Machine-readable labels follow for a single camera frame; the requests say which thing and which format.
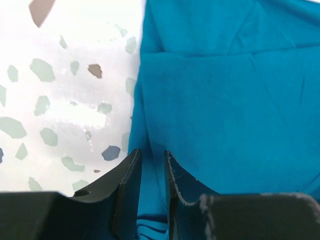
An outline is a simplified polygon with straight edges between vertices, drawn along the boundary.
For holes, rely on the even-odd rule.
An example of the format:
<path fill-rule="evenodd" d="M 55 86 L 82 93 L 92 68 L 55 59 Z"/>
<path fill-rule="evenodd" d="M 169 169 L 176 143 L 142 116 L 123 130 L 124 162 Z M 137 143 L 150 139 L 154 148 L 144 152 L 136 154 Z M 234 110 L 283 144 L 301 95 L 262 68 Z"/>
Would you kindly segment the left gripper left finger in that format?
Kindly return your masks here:
<path fill-rule="evenodd" d="M 68 197 L 59 192 L 3 192 L 3 240 L 133 240 L 142 174 L 142 153 L 133 150 L 118 166 Z"/>

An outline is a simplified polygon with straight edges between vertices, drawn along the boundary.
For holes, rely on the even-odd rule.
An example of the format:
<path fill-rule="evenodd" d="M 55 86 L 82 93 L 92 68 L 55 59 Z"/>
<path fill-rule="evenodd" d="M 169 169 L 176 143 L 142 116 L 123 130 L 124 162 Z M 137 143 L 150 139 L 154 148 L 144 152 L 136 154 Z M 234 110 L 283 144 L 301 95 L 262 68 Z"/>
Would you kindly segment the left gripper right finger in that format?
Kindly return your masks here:
<path fill-rule="evenodd" d="M 171 240 L 317 240 L 320 205 L 303 193 L 218 194 L 164 153 Z"/>

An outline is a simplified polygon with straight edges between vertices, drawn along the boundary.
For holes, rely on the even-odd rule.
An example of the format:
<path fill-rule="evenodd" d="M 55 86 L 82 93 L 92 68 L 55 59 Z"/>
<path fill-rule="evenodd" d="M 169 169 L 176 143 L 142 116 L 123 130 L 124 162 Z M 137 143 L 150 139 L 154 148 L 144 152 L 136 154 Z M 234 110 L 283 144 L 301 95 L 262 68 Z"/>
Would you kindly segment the blue t shirt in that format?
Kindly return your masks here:
<path fill-rule="evenodd" d="M 129 150 L 138 240 L 169 236 L 164 153 L 219 194 L 320 197 L 320 5 L 148 0 Z"/>

